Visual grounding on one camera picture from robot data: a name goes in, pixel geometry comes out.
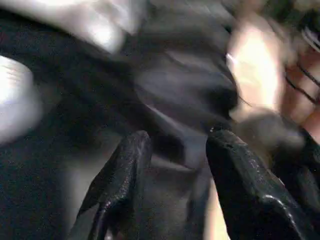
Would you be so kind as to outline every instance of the white object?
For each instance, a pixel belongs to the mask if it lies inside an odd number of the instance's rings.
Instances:
[[[25,65],[0,56],[0,145],[30,131],[41,116],[32,72]]]
[[[144,0],[0,0],[0,7],[58,27],[102,50],[118,52],[138,31]]]

